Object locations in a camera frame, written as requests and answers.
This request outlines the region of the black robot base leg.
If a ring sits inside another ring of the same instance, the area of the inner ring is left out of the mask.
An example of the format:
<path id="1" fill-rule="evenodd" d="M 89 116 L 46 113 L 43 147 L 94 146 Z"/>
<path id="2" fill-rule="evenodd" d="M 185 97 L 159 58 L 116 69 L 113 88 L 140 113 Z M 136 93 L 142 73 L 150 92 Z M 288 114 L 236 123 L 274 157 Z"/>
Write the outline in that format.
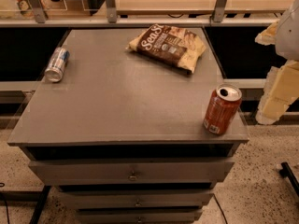
<path id="1" fill-rule="evenodd" d="M 279 174 L 281 177 L 289 179 L 293 189 L 295 190 L 297 196 L 299 197 L 299 182 L 297 181 L 295 175 L 292 172 L 291 167 L 287 162 L 281 163 L 281 169 L 279 170 Z"/>

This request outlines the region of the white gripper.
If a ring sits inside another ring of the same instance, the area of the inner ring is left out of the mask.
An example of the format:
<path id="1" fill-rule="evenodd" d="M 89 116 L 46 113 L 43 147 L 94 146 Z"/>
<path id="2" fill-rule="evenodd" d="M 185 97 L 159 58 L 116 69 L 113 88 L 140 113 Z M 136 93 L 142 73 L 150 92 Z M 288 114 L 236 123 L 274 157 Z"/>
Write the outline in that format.
<path id="1" fill-rule="evenodd" d="M 299 98 L 299 0 L 292 2 L 279 21 L 258 33 L 255 42 L 264 46 L 276 44 L 277 55 L 288 59 L 280 68 L 271 67 L 258 105 L 257 122 L 270 125 Z"/>

